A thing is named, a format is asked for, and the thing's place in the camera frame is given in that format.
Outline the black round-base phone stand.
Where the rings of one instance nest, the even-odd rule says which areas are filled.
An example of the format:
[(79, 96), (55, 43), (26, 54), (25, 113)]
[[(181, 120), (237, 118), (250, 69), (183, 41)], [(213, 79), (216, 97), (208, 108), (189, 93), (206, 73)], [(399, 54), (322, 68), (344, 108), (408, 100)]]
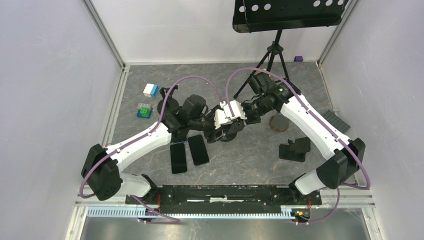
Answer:
[(232, 141), (238, 134), (238, 131), (231, 128), (222, 128), (219, 140), (222, 142)]

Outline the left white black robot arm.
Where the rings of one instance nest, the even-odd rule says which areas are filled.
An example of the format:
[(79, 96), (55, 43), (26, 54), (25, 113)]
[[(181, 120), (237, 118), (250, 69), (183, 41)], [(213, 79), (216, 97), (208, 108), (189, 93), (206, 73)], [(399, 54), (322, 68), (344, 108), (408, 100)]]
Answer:
[(96, 144), (89, 149), (79, 196), (105, 201), (115, 195), (133, 195), (145, 204), (153, 203), (157, 190), (148, 178), (124, 173), (124, 169), (157, 148), (182, 142), (191, 130), (203, 132), (210, 142), (232, 137), (230, 128), (238, 118), (233, 105), (233, 101), (223, 101), (204, 112), (206, 100), (199, 95), (191, 95), (182, 105), (165, 96), (157, 106), (159, 119), (152, 126), (119, 143), (107, 147)]

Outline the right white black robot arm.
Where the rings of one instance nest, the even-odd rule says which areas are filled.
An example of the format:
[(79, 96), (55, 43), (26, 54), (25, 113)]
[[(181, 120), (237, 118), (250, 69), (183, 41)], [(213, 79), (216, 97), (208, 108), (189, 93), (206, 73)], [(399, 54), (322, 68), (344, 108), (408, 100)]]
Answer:
[(259, 114), (261, 110), (278, 110), (281, 115), (292, 121), (315, 144), (325, 163), (317, 169), (294, 180), (294, 187), (289, 189), (289, 199), (295, 204), (302, 204), (314, 191), (330, 188), (337, 189), (345, 180), (361, 170), (366, 185), (352, 184), (351, 187), (367, 190), (371, 186), (369, 176), (364, 169), (362, 159), (365, 144), (360, 139), (351, 140), (325, 120), (306, 98), (298, 94), (295, 88), (283, 78), (275, 84), (269, 93), (253, 102), (252, 111)]

